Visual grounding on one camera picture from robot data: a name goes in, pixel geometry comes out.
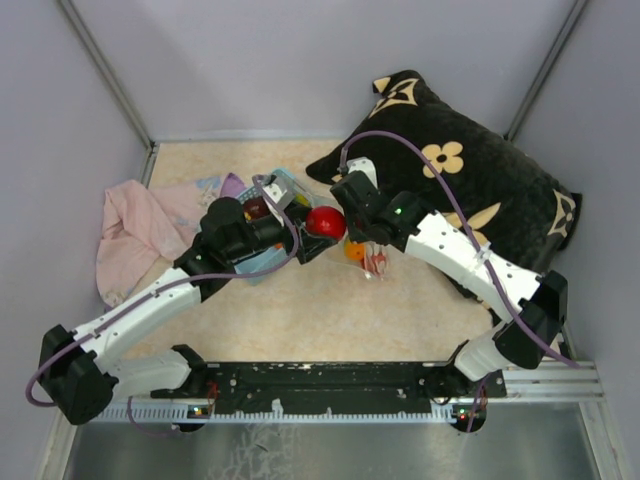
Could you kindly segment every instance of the pillow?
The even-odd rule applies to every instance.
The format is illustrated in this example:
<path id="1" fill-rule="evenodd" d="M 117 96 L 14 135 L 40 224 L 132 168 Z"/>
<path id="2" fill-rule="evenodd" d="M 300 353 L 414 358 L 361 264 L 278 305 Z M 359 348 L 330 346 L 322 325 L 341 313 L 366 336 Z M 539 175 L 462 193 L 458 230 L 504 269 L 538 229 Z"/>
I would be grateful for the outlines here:
<path id="1" fill-rule="evenodd" d="M 494 252 L 523 268 L 545 271 L 574 231 L 580 195 L 571 194 L 500 135 L 449 107 L 417 72 L 375 80 L 373 90 L 381 98 L 352 136 L 386 130 L 411 141 L 450 185 L 481 244 L 491 242 Z M 343 145 L 307 166 L 307 174 L 335 183 Z M 358 157 L 373 161 L 383 192 L 419 194 L 460 227 L 434 175 L 404 145 L 366 137 L 349 149 L 349 158 Z"/>

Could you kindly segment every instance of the gray floor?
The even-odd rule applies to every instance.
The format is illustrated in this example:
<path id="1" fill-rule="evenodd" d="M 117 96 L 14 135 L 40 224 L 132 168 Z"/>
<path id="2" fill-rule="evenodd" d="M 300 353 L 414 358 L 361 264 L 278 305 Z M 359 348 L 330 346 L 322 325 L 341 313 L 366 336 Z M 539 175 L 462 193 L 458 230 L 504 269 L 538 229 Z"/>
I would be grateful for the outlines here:
<path id="1" fill-rule="evenodd" d="M 66 480 L 597 479 L 577 406 L 495 405 L 476 435 L 447 425 L 208 425 L 174 439 L 89 424 Z"/>

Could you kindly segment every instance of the orange object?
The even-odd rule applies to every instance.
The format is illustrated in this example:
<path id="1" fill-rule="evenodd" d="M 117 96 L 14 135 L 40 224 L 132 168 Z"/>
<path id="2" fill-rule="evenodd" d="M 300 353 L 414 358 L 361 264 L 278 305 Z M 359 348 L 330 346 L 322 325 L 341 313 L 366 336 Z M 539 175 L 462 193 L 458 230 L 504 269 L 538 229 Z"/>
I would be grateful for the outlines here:
<path id="1" fill-rule="evenodd" d="M 349 260 L 360 262 L 364 260 L 365 246 L 362 243 L 354 243 L 347 238 L 344 241 L 344 254 Z"/>

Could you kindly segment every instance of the beige table surface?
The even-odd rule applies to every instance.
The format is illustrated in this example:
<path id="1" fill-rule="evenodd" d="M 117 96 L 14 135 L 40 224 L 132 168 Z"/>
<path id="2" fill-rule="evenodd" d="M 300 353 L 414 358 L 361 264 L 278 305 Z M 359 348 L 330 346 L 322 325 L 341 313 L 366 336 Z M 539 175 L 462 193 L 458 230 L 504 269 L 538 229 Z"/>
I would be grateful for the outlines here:
<path id="1" fill-rule="evenodd" d="M 234 172 L 285 167 L 315 193 L 328 187 L 304 167 L 336 140 L 225 141 L 162 144 L 151 186 Z M 170 320 L 128 356 L 186 343 L 209 361 L 445 360 L 455 347 L 490 326 L 489 313 L 464 299 L 437 270 L 392 252 L 390 276 L 366 280 L 357 269 L 324 258 L 295 260 L 258 286 L 233 280 L 207 302 Z M 141 280 L 151 283 L 169 262 Z"/>

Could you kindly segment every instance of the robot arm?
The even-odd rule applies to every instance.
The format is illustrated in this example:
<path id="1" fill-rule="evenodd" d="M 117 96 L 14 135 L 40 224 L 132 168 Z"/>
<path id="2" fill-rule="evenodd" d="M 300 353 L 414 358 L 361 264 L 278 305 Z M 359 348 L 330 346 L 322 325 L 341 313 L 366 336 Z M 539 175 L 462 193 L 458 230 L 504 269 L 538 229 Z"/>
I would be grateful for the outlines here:
<path id="1" fill-rule="evenodd" d="M 295 195 L 278 178 L 266 193 L 294 222 L 302 264 L 335 245 L 332 237 L 310 234 L 304 219 L 311 210 L 293 201 Z M 480 337 L 458 347 L 450 363 L 438 370 L 437 381 L 451 396 L 468 393 L 471 382 L 514 363 L 536 368 L 542 351 L 514 324 L 483 263 L 491 259 L 512 304 L 525 322 L 547 344 L 564 322 L 566 281 L 555 272 L 544 278 L 506 262 L 488 248 L 478 254 L 469 239 L 417 196 L 402 192 L 388 199 L 376 188 L 373 164 L 366 159 L 350 162 L 349 173 L 331 189 L 344 210 L 353 241 L 375 241 L 423 260 L 484 299 L 502 321 Z M 122 355 L 146 335 L 180 312 L 205 301 L 230 278 L 190 277 L 234 273 L 234 265 L 276 244 L 293 248 L 292 233 L 272 210 L 272 215 L 248 222 L 240 202 L 214 201 L 201 221 L 202 231 L 192 247 L 153 285 L 123 305 L 89 323 L 67 331 L 58 325 L 45 334 L 40 365 L 56 352 L 83 337 L 90 338 L 55 362 L 39 383 L 72 424 L 97 416 L 114 401 L 158 390 L 189 392 L 200 387 L 198 372 L 204 362 L 187 346 L 160 355 L 122 360 Z M 135 308 L 142 299 L 148 301 Z M 121 317 L 101 328 L 115 316 Z"/>

